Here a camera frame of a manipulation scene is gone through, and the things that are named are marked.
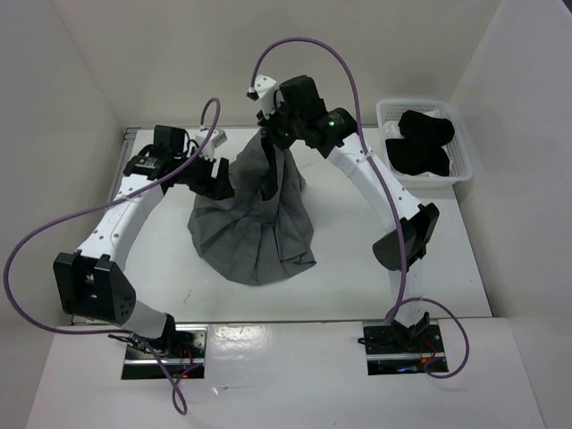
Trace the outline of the grey pleated skirt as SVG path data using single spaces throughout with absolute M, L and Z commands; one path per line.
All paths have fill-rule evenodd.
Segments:
M 293 154 L 259 130 L 229 167 L 235 194 L 197 196 L 188 229 L 198 255 L 230 282 L 264 286 L 316 264 L 306 181 Z

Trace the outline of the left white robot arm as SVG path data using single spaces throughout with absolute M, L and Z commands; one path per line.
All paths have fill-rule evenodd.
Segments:
M 172 315 L 140 302 L 124 273 L 130 250 L 149 215 L 167 190 L 184 185 L 199 196 L 231 198 L 229 161 L 215 150 L 223 130 L 157 125 L 153 141 L 126 164 L 120 187 L 97 227 L 72 253 L 60 253 L 53 269 L 65 314 L 107 322 L 137 334 L 161 358 L 193 339 L 177 330 Z

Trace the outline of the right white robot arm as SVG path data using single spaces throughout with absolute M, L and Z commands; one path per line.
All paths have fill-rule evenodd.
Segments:
M 260 103 L 257 123 L 263 141 L 279 149 L 301 140 L 341 170 L 380 217 L 384 235 L 373 245 L 376 260 L 389 272 L 396 302 L 385 317 L 383 333 L 367 334 L 370 347 L 411 351 L 423 339 L 430 316 L 415 319 L 399 309 L 406 296 L 421 290 L 422 260 L 440 212 L 407 191 L 366 143 L 354 117 L 343 108 L 327 109 L 312 78 L 283 83 L 259 74 L 248 97 Z

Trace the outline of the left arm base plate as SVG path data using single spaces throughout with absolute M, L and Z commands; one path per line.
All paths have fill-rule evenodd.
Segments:
M 158 355 L 173 379 L 203 379 L 208 327 L 206 324 L 178 324 L 177 330 L 189 338 L 174 351 Z M 121 378 L 126 381 L 160 380 L 165 375 L 155 358 L 134 341 L 129 341 L 125 350 Z

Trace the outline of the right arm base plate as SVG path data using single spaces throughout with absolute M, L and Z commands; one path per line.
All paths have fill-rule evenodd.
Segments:
M 423 374 L 425 366 L 432 373 L 449 372 L 438 324 L 429 323 L 413 339 L 410 331 L 398 322 L 363 325 L 357 343 L 364 347 L 369 375 Z

